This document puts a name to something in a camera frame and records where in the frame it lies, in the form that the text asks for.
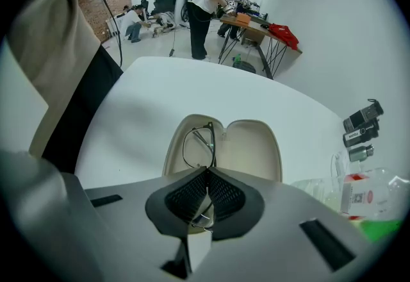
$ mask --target small box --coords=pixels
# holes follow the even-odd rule
[[[236,21],[248,25],[250,22],[250,16],[244,13],[238,13],[236,16]]]

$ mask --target red fabric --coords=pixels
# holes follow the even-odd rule
[[[299,41],[296,36],[290,32],[288,26],[281,26],[280,24],[272,23],[269,25],[269,31],[274,34],[275,37],[283,40],[287,46],[290,46],[292,49],[297,49],[297,44],[299,44]]]

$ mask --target brick wall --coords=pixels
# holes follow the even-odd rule
[[[122,13],[125,5],[131,6],[131,0],[107,0],[107,3],[114,15]],[[78,0],[78,4],[95,35],[105,42],[109,38],[106,20],[110,18],[110,13],[103,0]]]

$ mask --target eyeglasses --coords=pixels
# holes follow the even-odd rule
[[[185,163],[192,168],[217,166],[212,122],[201,128],[193,128],[185,135],[182,156]]]

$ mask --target white floor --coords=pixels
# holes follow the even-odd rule
[[[206,37],[205,48],[208,52],[209,58],[204,61],[209,61],[213,63],[218,63],[218,57],[222,46],[224,44],[224,38],[217,35],[217,31],[221,23],[218,20],[211,21],[211,26],[209,27],[208,36]],[[141,29],[141,42],[132,44],[129,40],[122,41],[122,70],[125,71],[127,68],[139,57],[141,56],[165,56],[169,57],[169,53],[172,49],[172,43],[174,42],[174,32],[169,34],[160,35],[157,38],[152,37],[151,29]],[[111,38],[106,41],[103,46],[106,48],[107,52],[111,57],[119,64],[120,63],[120,51],[116,38]],[[191,56],[191,44],[190,44],[190,30],[187,28],[179,27],[175,32],[175,52],[173,57],[175,58],[192,58]],[[266,76],[262,71],[263,64],[259,56],[258,51],[252,46],[242,46],[240,42],[235,45],[235,48],[231,51],[229,56],[226,58],[224,65],[232,66],[233,57],[237,54],[241,54],[241,59],[243,61],[249,62],[256,69],[256,73],[261,76]]]

